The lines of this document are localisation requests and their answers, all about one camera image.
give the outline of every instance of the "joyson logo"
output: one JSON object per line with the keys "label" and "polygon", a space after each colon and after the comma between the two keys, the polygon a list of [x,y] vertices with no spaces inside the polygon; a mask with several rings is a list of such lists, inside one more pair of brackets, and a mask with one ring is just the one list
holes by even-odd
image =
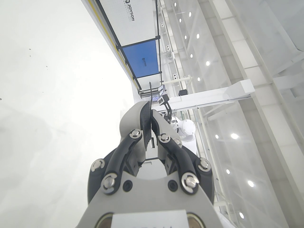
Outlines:
{"label": "joyson logo", "polygon": [[129,13],[130,21],[135,21],[134,14],[133,14],[133,11],[132,11],[132,7],[131,7],[131,4],[130,4],[130,0],[124,0],[124,2],[125,2],[126,10]]}

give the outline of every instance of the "blue sign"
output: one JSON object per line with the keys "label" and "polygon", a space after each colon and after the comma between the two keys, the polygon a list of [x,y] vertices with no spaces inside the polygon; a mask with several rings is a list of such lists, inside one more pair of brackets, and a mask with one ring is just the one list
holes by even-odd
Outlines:
{"label": "blue sign", "polygon": [[123,47],[123,51],[136,77],[158,73],[155,40]]}

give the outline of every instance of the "recessed ceiling light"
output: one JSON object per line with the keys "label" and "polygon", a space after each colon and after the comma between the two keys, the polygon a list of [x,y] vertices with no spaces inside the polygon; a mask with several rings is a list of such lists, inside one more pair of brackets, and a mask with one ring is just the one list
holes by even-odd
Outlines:
{"label": "recessed ceiling light", "polygon": [[252,181],[248,180],[247,183],[249,184],[250,187],[254,187],[254,183]]}
{"label": "recessed ceiling light", "polygon": [[238,138],[239,138],[239,136],[238,136],[237,134],[235,134],[235,133],[232,133],[232,134],[231,134],[231,137],[232,137],[233,139],[238,139]]}

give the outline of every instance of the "white label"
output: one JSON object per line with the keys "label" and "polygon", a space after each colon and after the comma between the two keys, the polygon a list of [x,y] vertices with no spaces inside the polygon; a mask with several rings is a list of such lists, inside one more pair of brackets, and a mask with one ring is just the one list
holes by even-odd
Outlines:
{"label": "white label", "polygon": [[155,38],[153,0],[100,0],[122,46]]}
{"label": "white label", "polygon": [[185,210],[114,214],[111,228],[187,228]]}

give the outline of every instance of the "yellow stripe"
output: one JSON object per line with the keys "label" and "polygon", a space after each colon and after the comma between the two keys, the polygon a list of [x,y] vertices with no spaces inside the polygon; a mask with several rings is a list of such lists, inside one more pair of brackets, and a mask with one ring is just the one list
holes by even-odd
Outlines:
{"label": "yellow stripe", "polygon": [[133,81],[135,87],[138,89],[138,85],[137,85],[137,84],[135,83],[135,81],[133,80],[133,76],[132,76],[131,72],[129,71],[128,67],[126,66],[125,61],[124,61],[124,59],[122,58],[121,54],[120,54],[120,53],[118,52],[118,50],[116,49],[116,45],[115,45],[115,43],[113,42],[112,38],[110,37],[110,34],[109,34],[108,31],[106,30],[104,24],[102,23],[101,18],[99,17],[99,15],[98,15],[98,13],[97,13],[95,7],[93,6],[93,4],[92,4],[92,2],[91,2],[90,0],[88,0],[88,2],[89,2],[89,4],[90,4],[90,6],[92,7],[92,9],[93,9],[95,15],[97,16],[97,18],[98,18],[98,20],[99,20],[99,22],[100,22],[100,24],[101,24],[103,30],[104,30],[105,33],[107,34],[107,37],[108,37],[108,39],[110,40],[112,46],[114,47],[114,49],[115,49],[115,51],[117,52],[119,58],[121,59],[121,62],[123,63],[123,65],[125,66],[127,72],[129,73],[130,77],[132,78],[132,81]]}

